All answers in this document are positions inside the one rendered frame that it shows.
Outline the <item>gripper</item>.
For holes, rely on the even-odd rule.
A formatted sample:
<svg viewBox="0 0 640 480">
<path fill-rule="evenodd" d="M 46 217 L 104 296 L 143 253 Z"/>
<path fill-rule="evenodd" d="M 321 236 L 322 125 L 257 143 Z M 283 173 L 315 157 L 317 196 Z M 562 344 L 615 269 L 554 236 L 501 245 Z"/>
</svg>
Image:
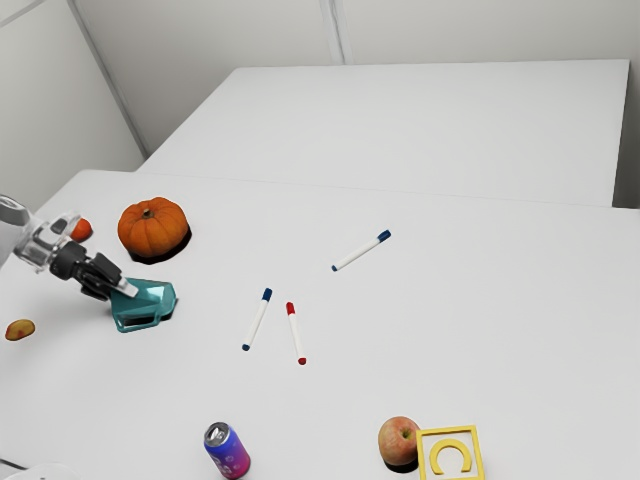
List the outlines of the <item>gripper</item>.
<svg viewBox="0 0 640 480">
<path fill-rule="evenodd" d="M 134 298 L 138 288 L 131 284 L 122 271 L 106 256 L 97 253 L 92 259 L 80 244 L 64 244 L 52 260 L 49 271 L 61 280 L 75 279 L 81 292 L 91 298 L 108 301 L 113 291 Z"/>
</svg>

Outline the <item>teal faceted mug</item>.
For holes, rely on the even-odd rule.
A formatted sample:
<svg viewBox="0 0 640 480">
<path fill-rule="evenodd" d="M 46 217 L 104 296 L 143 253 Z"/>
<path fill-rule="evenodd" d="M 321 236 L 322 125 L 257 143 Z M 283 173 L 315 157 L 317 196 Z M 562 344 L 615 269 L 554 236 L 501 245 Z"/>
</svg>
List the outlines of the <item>teal faceted mug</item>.
<svg viewBox="0 0 640 480">
<path fill-rule="evenodd" d="M 177 303 L 172 283 L 137 278 L 127 282 L 125 292 L 110 294 L 111 314 L 120 333 L 155 327 L 172 316 Z"/>
</svg>

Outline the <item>orange pumpkin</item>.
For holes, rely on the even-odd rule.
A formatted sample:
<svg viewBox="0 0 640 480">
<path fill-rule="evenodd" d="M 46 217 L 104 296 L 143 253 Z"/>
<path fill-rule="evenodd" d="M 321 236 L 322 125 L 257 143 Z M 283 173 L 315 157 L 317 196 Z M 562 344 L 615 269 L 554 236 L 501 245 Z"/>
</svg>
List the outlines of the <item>orange pumpkin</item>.
<svg viewBox="0 0 640 480">
<path fill-rule="evenodd" d="M 118 238 L 131 254 L 155 258 L 173 251 L 190 230 L 182 208 L 155 197 L 128 206 L 117 225 Z"/>
</svg>

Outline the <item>yellow red fruit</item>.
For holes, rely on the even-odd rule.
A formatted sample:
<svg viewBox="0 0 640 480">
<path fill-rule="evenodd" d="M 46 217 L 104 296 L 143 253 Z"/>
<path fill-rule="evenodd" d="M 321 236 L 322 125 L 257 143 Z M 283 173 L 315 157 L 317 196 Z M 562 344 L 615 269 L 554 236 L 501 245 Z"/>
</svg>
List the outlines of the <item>yellow red fruit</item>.
<svg viewBox="0 0 640 480">
<path fill-rule="evenodd" d="M 29 319 L 18 319 L 11 322 L 5 331 L 5 339 L 8 341 L 18 341 L 32 335 L 36 330 L 33 321 Z"/>
</svg>

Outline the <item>white marker blue cap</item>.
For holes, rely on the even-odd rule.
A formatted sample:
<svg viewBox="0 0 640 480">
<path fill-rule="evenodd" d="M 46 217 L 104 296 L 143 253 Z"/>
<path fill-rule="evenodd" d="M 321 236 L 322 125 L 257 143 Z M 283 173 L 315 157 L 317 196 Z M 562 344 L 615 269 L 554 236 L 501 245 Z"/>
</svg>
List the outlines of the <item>white marker blue cap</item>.
<svg viewBox="0 0 640 480">
<path fill-rule="evenodd" d="M 259 327 L 261 325 L 261 322 L 264 318 L 264 315 L 266 313 L 266 309 L 270 303 L 271 297 L 273 294 L 273 290 L 271 288 L 266 288 L 262 294 L 261 300 L 258 304 L 258 308 L 257 308 L 257 312 L 254 316 L 254 319 L 252 320 L 248 333 L 245 336 L 245 339 L 242 343 L 242 350 L 243 351 L 249 351 L 255 341 L 255 338 L 257 336 L 257 332 L 259 330 Z"/>
<path fill-rule="evenodd" d="M 332 272 L 337 272 L 337 271 L 343 269 L 344 267 L 348 266 L 349 264 L 351 264 L 355 260 L 357 260 L 360 257 L 362 257 L 364 254 L 366 254 L 369 251 L 371 251 L 372 249 L 376 248 L 381 243 L 383 243 L 386 240 L 388 240 L 391 236 L 392 236 L 392 234 L 391 234 L 391 232 L 389 230 L 385 230 L 385 231 L 381 232 L 380 234 L 378 234 L 376 236 L 375 239 L 367 242 L 366 244 L 361 245 L 360 247 L 358 247 L 357 249 L 355 249 L 354 251 L 352 251 L 351 253 L 346 255 L 341 260 L 333 263 L 331 265 L 331 271 Z"/>
</svg>

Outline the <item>white marker red cap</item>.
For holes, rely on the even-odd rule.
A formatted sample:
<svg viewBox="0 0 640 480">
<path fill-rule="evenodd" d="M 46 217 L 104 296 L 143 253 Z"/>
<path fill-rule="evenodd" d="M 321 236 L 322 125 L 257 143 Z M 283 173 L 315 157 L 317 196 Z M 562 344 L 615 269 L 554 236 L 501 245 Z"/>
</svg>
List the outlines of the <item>white marker red cap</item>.
<svg viewBox="0 0 640 480">
<path fill-rule="evenodd" d="M 286 313 L 287 313 L 287 317 L 289 320 L 289 325 L 292 333 L 297 362 L 299 365 L 304 366 L 307 363 L 307 358 L 304 353 L 304 348 L 303 348 L 302 339 L 300 335 L 295 306 L 292 302 L 286 303 Z"/>
</svg>

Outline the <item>purple blue drink can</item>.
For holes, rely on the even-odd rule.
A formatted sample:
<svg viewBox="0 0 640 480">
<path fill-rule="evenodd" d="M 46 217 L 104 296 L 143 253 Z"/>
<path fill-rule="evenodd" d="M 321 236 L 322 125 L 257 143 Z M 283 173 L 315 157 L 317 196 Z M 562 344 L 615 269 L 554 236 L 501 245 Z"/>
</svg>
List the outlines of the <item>purple blue drink can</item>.
<svg viewBox="0 0 640 480">
<path fill-rule="evenodd" d="M 239 480 L 249 471 L 251 458 L 238 434 L 229 424 L 211 424 L 204 434 L 203 445 L 226 480 Z"/>
</svg>

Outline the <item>red yellow apple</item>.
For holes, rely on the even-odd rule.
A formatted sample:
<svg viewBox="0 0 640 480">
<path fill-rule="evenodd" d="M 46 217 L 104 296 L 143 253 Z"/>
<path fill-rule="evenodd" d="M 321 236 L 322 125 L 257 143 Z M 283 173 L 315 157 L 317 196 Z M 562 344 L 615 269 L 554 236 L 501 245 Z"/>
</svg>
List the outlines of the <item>red yellow apple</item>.
<svg viewBox="0 0 640 480">
<path fill-rule="evenodd" d="M 404 467 L 418 458 L 418 424 L 406 416 L 387 419 L 378 432 L 378 448 L 383 461 L 393 467 Z"/>
</svg>

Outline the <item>yellow letter block frame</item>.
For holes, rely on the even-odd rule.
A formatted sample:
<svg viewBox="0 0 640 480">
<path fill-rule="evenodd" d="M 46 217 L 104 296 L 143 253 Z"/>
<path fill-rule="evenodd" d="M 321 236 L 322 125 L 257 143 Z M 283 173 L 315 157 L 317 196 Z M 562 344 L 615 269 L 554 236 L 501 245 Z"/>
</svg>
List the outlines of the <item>yellow letter block frame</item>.
<svg viewBox="0 0 640 480">
<path fill-rule="evenodd" d="M 417 432 L 420 480 L 486 480 L 475 425 Z"/>
</svg>

